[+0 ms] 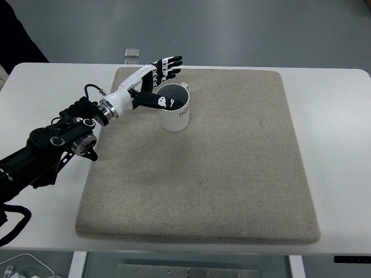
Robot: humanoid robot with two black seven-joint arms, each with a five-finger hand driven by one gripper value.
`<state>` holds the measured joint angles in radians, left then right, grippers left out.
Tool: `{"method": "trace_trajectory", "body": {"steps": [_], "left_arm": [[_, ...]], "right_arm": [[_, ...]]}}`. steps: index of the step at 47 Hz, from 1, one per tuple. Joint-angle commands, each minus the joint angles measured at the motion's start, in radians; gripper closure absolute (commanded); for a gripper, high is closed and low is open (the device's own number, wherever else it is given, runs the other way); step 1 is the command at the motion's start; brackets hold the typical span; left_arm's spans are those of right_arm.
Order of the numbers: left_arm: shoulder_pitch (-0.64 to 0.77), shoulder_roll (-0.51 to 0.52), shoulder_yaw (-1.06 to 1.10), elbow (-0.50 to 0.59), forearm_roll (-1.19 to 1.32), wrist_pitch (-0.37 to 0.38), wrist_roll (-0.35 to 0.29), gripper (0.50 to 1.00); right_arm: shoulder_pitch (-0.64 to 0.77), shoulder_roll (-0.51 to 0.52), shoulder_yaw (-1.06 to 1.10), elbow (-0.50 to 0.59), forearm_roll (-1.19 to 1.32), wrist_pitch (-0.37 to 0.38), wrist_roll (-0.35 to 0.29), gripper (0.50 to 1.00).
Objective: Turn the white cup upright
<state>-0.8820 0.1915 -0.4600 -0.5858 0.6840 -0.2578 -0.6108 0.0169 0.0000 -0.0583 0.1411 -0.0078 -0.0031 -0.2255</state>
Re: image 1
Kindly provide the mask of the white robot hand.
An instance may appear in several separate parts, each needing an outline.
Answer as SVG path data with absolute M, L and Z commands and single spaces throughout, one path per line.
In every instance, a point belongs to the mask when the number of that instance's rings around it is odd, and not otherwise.
M 175 78 L 181 71 L 178 66 L 182 64 L 181 56 L 172 56 L 159 59 L 155 62 L 155 66 L 148 64 L 141 67 L 125 79 L 116 91 L 105 95 L 99 101 L 99 110 L 110 121 L 123 116 L 125 111 L 136 109 L 139 106 L 164 110 L 180 109 L 183 107 L 181 100 L 139 91 L 143 87 L 144 77 L 150 78 L 149 85 L 153 89 L 167 80 Z M 132 96 L 129 93 L 130 89 L 135 90 L 132 91 Z

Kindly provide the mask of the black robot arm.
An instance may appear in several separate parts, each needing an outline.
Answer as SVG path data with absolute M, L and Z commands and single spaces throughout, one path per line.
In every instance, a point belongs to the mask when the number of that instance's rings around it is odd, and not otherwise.
M 139 106 L 166 111 L 183 107 L 184 100 L 153 92 L 161 83 L 175 78 L 182 63 L 180 56 L 174 56 L 147 64 L 125 79 L 115 92 L 104 93 L 99 102 L 91 102 L 85 95 L 61 111 L 49 126 L 33 130 L 24 148 L 1 160 L 1 202 L 12 200 L 29 185 L 53 185 L 74 155 L 97 160 L 93 149 L 96 124 L 106 126 Z

